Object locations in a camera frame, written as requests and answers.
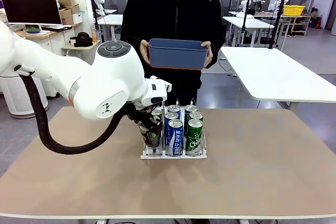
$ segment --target person's left hand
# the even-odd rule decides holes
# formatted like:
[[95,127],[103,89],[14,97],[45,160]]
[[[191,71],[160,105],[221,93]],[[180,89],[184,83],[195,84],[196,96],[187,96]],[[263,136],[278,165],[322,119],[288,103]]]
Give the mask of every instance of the person's left hand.
[[205,60],[205,65],[204,65],[204,68],[206,68],[210,64],[212,57],[213,57],[212,50],[211,50],[211,42],[210,41],[203,42],[201,46],[207,47],[209,49],[208,55]]

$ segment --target metal rack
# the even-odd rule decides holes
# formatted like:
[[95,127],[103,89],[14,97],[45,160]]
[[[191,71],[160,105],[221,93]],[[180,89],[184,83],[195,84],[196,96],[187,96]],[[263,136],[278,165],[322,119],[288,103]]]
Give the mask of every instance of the metal rack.
[[[146,146],[144,143],[141,159],[204,159],[204,158],[207,158],[206,144],[205,144],[206,138],[205,138],[205,134],[203,130],[202,130],[202,136],[201,136],[201,150],[199,151],[198,155],[196,156],[186,155],[186,152],[185,152],[186,138],[185,137],[183,138],[184,145],[183,145],[181,156],[168,156],[166,154],[165,141],[164,141],[163,136],[164,136],[164,126],[165,126],[164,125],[164,114],[165,112],[167,112],[167,108],[163,105],[161,109],[162,109],[163,130],[161,132],[160,144],[156,148],[150,148]],[[184,122],[184,108],[183,107],[181,107],[181,121]]]

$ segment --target yellow bin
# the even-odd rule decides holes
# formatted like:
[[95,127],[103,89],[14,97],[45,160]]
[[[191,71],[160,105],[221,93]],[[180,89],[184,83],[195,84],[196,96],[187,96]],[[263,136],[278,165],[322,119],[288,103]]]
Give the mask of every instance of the yellow bin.
[[304,8],[302,5],[285,5],[283,11],[285,16],[300,16]]

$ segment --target jacket zipper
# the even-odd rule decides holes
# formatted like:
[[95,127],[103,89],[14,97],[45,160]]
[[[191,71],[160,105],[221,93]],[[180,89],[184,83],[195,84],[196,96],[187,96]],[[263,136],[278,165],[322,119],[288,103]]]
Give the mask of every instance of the jacket zipper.
[[176,1],[176,11],[175,11],[175,33],[174,33],[174,38],[177,38],[177,23],[178,21],[178,11],[179,11],[179,5],[180,5],[180,0]]

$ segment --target orange bottle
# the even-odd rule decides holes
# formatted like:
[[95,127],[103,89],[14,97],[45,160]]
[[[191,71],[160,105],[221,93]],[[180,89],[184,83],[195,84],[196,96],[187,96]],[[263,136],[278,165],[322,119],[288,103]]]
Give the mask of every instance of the orange bottle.
[[96,33],[96,29],[92,29],[92,42],[97,42],[97,33]]

